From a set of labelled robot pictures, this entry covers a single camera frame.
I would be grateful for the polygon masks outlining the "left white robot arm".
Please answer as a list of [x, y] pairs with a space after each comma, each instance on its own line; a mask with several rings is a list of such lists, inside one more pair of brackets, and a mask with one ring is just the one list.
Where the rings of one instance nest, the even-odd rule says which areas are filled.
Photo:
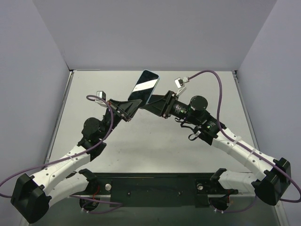
[[11, 204], [32, 224], [40, 220], [54, 200], [51, 191], [63, 180], [71, 180], [70, 174], [77, 168], [93, 161], [106, 147], [105, 139], [121, 120], [130, 121], [142, 100], [115, 101], [88, 95], [88, 100], [101, 101], [106, 106], [102, 120], [88, 118], [83, 125], [82, 139], [61, 159], [50, 162], [31, 176], [22, 174], [16, 181]]

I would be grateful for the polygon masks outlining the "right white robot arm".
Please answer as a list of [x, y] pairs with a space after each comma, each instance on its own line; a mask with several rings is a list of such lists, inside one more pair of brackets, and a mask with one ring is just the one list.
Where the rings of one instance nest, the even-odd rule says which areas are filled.
[[224, 124], [206, 110], [207, 100], [194, 96], [188, 105], [178, 101], [174, 92], [165, 96], [153, 95], [144, 109], [163, 118], [174, 116], [181, 120], [181, 126], [191, 124], [189, 140], [201, 139], [210, 146], [218, 148], [246, 167], [248, 173], [218, 170], [210, 180], [211, 189], [220, 193], [224, 189], [255, 194], [268, 205], [275, 206], [290, 185], [290, 162], [265, 155], [233, 134]]

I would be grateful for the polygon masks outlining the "black phone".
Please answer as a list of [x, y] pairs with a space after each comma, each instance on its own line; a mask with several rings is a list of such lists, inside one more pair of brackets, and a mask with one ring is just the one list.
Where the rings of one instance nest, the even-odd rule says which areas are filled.
[[148, 70], [144, 70], [135, 84], [128, 101], [142, 100], [142, 106], [146, 105], [159, 82], [160, 77]]

